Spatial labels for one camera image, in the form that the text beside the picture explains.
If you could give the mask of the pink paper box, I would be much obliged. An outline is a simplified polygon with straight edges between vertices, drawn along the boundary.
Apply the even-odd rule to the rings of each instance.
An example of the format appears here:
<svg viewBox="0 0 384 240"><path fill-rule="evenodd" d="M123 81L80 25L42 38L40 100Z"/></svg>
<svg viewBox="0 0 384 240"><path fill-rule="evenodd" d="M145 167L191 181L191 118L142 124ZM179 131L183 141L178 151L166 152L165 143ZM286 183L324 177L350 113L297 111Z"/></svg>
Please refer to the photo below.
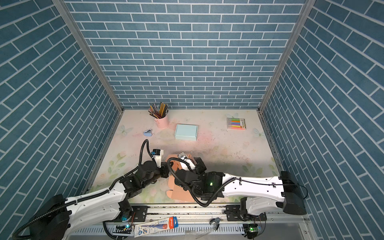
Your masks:
<svg viewBox="0 0 384 240"><path fill-rule="evenodd" d="M177 154L168 155L167 160L169 158L178 158L178 155ZM171 163L173 163L172 169L174 170L174 172L176 172L176 170L183 169L182 163L177 162L177 161L176 162L171 161ZM193 199L193 197L191 196L189 191L184 191L184 189L182 187L179 187L175 184L175 178L171 173L170 173L170 176L168 179L169 179L168 180L169 190L167 190L166 194L170 199L173 199L176 202L180 202L180 203L181 202L183 202L183 203L195 203L196 202Z"/></svg>

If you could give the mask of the light blue paper box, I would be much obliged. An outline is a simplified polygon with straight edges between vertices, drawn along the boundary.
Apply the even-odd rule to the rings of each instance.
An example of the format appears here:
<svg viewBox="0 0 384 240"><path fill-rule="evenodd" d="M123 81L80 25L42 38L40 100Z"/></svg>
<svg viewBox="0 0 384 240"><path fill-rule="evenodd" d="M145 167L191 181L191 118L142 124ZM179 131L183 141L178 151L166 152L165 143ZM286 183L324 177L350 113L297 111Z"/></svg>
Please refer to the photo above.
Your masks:
<svg viewBox="0 0 384 240"><path fill-rule="evenodd" d="M196 141L198 135L197 125L177 124L175 139L183 141Z"/></svg>

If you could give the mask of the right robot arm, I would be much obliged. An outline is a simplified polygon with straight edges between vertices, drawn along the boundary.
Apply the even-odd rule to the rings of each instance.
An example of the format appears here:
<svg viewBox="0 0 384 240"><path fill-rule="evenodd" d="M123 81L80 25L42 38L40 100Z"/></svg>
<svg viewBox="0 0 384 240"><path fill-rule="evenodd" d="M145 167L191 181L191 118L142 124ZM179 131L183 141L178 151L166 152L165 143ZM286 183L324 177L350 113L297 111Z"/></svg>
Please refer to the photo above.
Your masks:
<svg viewBox="0 0 384 240"><path fill-rule="evenodd" d="M301 185L289 172L265 178L239 177L222 172L207 172L204 162L196 158L169 158L167 166L175 184L189 192L193 200L208 207L214 200L241 196L241 211L250 215L281 209L290 215L307 214Z"/></svg>

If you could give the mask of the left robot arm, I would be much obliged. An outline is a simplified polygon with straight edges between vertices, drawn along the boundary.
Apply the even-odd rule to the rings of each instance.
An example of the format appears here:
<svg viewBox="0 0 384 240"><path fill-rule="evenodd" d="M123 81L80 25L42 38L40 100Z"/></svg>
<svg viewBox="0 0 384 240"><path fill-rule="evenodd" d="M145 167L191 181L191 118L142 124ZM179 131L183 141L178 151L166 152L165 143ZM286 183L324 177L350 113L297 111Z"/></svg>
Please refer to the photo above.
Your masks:
<svg viewBox="0 0 384 240"><path fill-rule="evenodd" d="M168 178L167 163L146 161L136 171L114 180L110 187L75 197L59 194L49 199L30 220L17 229L14 240L63 240L71 233L105 221L129 219L129 199L159 178Z"/></svg>

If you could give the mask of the small metal clip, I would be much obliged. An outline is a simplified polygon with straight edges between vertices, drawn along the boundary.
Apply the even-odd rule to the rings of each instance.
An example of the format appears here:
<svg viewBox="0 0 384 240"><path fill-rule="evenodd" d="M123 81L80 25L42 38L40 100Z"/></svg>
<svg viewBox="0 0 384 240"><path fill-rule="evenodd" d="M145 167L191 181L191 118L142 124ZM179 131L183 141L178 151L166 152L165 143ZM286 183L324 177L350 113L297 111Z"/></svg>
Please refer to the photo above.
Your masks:
<svg viewBox="0 0 384 240"><path fill-rule="evenodd" d="M218 230L221 220L222 220L221 218L213 218L210 220L210 226L212 228L212 231Z"/></svg>

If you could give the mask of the pink pencil bucket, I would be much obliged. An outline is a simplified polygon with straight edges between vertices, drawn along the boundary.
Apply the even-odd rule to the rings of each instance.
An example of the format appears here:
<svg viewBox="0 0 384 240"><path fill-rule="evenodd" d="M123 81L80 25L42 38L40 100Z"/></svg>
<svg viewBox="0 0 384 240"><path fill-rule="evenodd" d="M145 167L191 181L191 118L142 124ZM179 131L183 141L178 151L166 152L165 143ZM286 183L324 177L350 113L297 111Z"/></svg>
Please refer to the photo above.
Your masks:
<svg viewBox="0 0 384 240"><path fill-rule="evenodd" d="M166 129L170 124L168 116L165 116L161 119L154 119L154 122L159 129Z"/></svg>

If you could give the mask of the red blue white package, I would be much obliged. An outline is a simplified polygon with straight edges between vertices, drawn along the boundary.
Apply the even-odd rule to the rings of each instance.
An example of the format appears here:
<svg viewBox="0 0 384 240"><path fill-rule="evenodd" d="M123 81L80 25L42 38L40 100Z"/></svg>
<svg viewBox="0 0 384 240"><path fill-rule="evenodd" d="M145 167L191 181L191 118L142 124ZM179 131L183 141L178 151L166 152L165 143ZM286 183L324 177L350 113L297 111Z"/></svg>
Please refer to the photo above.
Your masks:
<svg viewBox="0 0 384 240"><path fill-rule="evenodd" d="M134 228L134 237L143 237L167 230L173 230L179 226L177 217L169 217L157 221L138 224Z"/></svg>

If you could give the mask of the bundle of coloured pencils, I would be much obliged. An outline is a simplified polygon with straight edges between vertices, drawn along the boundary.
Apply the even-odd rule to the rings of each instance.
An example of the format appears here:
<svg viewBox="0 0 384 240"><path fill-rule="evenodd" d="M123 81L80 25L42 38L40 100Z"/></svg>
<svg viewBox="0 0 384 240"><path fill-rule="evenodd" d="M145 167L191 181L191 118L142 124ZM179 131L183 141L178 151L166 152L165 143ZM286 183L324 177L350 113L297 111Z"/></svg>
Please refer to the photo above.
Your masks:
<svg viewBox="0 0 384 240"><path fill-rule="evenodd" d="M151 104L148 112L150 116L156 119L163 119L167 116L169 112L169 105L167 103L160 102L158 105Z"/></svg>

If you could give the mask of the pack of coloured markers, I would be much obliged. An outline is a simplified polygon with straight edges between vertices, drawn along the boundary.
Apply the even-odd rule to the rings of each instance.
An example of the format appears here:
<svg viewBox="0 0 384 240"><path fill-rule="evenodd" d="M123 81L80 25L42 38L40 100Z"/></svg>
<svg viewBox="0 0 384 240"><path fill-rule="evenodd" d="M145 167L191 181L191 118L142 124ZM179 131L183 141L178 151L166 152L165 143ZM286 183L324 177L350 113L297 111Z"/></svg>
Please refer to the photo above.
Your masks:
<svg viewBox="0 0 384 240"><path fill-rule="evenodd" d="M245 119L227 118L227 128L233 129L233 130L245 130L246 129Z"/></svg>

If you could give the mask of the aluminium mounting rail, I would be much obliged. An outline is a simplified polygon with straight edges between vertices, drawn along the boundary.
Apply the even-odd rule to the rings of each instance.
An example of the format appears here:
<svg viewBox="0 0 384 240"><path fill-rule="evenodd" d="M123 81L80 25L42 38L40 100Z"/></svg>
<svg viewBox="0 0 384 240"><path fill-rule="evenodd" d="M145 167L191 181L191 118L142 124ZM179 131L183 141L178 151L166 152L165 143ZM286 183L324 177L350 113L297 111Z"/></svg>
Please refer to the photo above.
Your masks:
<svg viewBox="0 0 384 240"><path fill-rule="evenodd" d="M259 239L265 230L272 230L278 224L281 224L283 233L290 230L298 234L298 239L315 240L317 239L314 228L310 223L307 215L296 216L288 215L277 210L276 212L266 212L267 220L258 222L227 221L224 213L226 205L239 204L212 204L207 208L203 208L196 204L161 204L147 205L148 213L147 222L166 219L169 217L177 217L179 226L173 230L155 233L156 237L160 236L181 236L186 234L194 235L196 238L203 237L206 234L229 235L241 234L248 239ZM210 220L213 218L221 218L220 226L217 231L212 231ZM105 224L97 223L82 229L79 229L70 235L68 239L75 236L101 236L110 234L115 239L118 237L126 237L132 239L134 237L134 228L138 224L143 223L116 223L107 222Z"/></svg>

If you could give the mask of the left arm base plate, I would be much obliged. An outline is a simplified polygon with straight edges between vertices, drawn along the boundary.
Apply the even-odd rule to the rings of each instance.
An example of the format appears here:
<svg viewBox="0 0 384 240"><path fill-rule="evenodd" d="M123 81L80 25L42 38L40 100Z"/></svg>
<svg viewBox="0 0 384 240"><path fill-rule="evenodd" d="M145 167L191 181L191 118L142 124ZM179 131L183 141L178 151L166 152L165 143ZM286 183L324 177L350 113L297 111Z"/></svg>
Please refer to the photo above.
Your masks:
<svg viewBox="0 0 384 240"><path fill-rule="evenodd" d="M122 211L115 219L107 222L116 223L143 223L146 221L148 206L132 206L131 209Z"/></svg>

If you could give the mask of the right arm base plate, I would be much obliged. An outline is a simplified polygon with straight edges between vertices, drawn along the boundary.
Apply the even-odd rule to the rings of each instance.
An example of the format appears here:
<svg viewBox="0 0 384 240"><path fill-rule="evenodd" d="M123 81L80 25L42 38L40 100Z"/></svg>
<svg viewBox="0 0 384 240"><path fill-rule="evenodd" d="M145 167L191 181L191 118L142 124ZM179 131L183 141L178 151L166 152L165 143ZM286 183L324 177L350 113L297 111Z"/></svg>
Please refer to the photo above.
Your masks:
<svg viewBox="0 0 384 240"><path fill-rule="evenodd" d="M249 214L246 209L245 203L242 203L240 205L226 205L224 213L226 214L227 221L229 222L235 222L235 221L258 222L258 221L267 220L267 216L265 213L261 213L259 215Z"/></svg>

